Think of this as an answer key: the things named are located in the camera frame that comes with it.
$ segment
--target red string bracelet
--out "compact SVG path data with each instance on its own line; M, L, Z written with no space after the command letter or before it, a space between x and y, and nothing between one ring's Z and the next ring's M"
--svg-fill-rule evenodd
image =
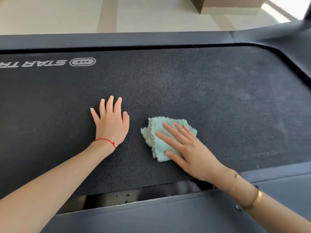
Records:
M104 139L104 138L99 138L99 139L96 139L95 141L98 141L98 140L105 140L105 141L109 141L108 139ZM116 146L115 146L115 143L114 143L114 142L112 142L112 141L109 141L109 142L110 142L110 143L114 146L114 148L115 148L115 150L116 150L117 148L116 148Z

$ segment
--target finger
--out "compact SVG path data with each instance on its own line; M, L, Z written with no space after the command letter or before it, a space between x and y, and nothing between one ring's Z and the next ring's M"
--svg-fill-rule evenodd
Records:
M121 104L122 104L122 98L119 97L115 103L114 113L121 116Z
M123 126L124 129L126 129L126 131L128 132L129 128L130 128L130 116L128 115L128 113L126 111L123 112Z
M160 139L162 139L165 143L169 144L171 147L173 147L177 151L181 151L183 148L183 144L181 144L179 141L176 141L172 139L171 137L168 137L160 132L155 133Z
M178 164L178 166L180 166L185 172L187 172L189 164L182 157L170 150L166 151L165 155Z
M187 131L185 129L183 129L178 123L173 122L173 124L177 128L177 131L179 131L181 134L183 134L185 138L187 138L190 141L193 140L193 137L189 133L187 133Z
M100 118L93 108L91 108L90 110L91 110L91 114L92 114L92 117L94 119L95 125L97 125L100 121Z
M187 144L189 143L189 140L185 138L184 135L182 135L179 131L168 125L167 123L163 123L163 127L173 135L173 137L176 138L177 141L179 141L181 144Z
M114 97L110 96L109 100L107 101L107 105L106 105L106 113L113 113L114 111L113 105L114 105Z
M187 133L189 133L193 138L196 139L196 136L190 131L190 129L186 125L184 125L184 129L186 130Z
M106 108L105 108L105 100L101 99L99 103L99 114L100 117L103 118L106 115Z

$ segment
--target black running belt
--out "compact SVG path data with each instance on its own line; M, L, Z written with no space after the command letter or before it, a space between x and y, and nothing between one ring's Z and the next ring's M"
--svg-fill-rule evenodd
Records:
M130 131L75 195L192 178L152 158L140 133L148 117L186 119L238 171L311 160L310 88L265 49L25 53L1 62L0 198L83 151L95 139L90 107L110 95L123 98Z

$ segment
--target printed brand logo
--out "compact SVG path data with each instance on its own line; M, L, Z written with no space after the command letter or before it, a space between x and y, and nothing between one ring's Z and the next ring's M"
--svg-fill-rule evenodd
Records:
M25 61L22 62L0 62L0 69L3 68L18 68L18 67L41 67L41 66L62 66L67 63L68 60L59 61ZM69 62L71 66L91 66L96 63L96 59L92 57L88 58L74 58Z
M91 66L96 63L94 58L75 58L72 59L69 64L71 66Z

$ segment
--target forearm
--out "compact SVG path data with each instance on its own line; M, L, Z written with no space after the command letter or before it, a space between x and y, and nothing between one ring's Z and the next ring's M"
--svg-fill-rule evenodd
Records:
M106 141L96 142L0 200L0 232L40 232L112 151L113 146Z
M249 207L256 199L258 189L235 171L226 169L219 177L218 188L229 194L242 208ZM311 223L270 196L262 193L261 200L248 213L269 233L307 233Z

